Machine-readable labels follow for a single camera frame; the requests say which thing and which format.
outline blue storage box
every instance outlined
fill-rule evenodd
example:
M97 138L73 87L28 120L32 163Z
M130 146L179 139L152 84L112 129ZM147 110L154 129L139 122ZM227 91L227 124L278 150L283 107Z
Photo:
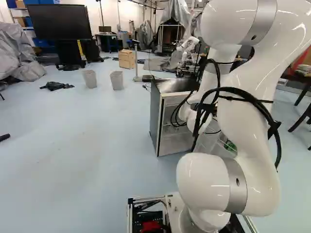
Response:
M17 8L15 0L6 0L9 8Z
M25 19L26 19L26 27L33 27L34 26L30 17L25 17Z
M43 47L43 48L50 47L47 40L40 40L38 38L33 38L33 42L34 42L36 47Z
M39 0L24 0L25 5L28 4L40 4Z

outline floor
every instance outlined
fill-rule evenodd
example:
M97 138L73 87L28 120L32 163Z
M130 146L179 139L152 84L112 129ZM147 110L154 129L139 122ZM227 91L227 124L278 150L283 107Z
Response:
M138 67L139 75L149 74ZM87 68L96 71L98 88L85 87L81 70L46 67L43 78L2 92L0 135L12 137L0 143L1 232L124 233L127 198L177 190L175 168L182 154L156 158L148 134L150 94L132 81L135 71L112 59ZM113 91L109 72L120 69L125 89ZM47 81L75 88L40 90ZM311 228L310 127L287 132L311 101L306 97L294 107L297 96L276 92L272 113L283 122L282 201L274 215L254 219L262 233ZM273 139L271 148L276 151Z

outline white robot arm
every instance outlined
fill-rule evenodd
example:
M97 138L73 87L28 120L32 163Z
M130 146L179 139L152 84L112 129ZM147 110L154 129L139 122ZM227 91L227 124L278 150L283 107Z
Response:
M176 48L177 51L183 52L181 64L185 63L188 53L191 53L199 42L200 40L198 38L190 36L181 46Z
M202 15L201 33L210 45L208 58L219 64L221 86L247 91L259 100L273 100L277 82L293 60L311 44L311 4L305 0L212 0ZM253 58L230 72L241 45L255 49ZM197 112L190 109L203 94L217 87L208 64L199 90L179 112L193 131ZM222 96L240 98L226 92ZM204 103L211 103L214 94ZM264 103L268 111L272 104ZM201 127L203 132L211 116ZM189 153L177 166L180 196L195 225L214 232L226 225L230 213L267 216L278 207L280 184L268 146L268 125L252 104L218 100L217 120L237 146L235 159Z

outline white wall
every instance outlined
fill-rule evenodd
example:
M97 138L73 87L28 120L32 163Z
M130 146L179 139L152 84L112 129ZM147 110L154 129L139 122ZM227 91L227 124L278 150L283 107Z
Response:
M165 8L166 5L167 5L167 3L164 3L164 4L161 3L160 5L157 6L157 8ZM161 18L162 18L163 10L156 10L156 15L154 15L154 9L147 7L147 9L145 10L145 20L150 21L150 13L151 13L152 30L154 31L154 33L156 33L157 28L158 28L160 21L161 21Z
M0 22L13 23L6 0L0 0Z
M91 24L92 33L98 32L98 26L101 25L99 2L96 0L61 0L61 4L82 4L87 6L88 17ZM102 1L104 25L111 26L113 32L117 32L118 7L117 0ZM129 30L129 20L133 20L135 27L138 27L143 22L143 7L130 2L121 0L119 3L121 29Z

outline gray waste bin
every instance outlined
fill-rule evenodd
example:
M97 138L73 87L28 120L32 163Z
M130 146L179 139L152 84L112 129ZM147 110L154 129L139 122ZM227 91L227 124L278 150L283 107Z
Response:
M123 90L123 71L113 71L110 73L112 88L114 90Z

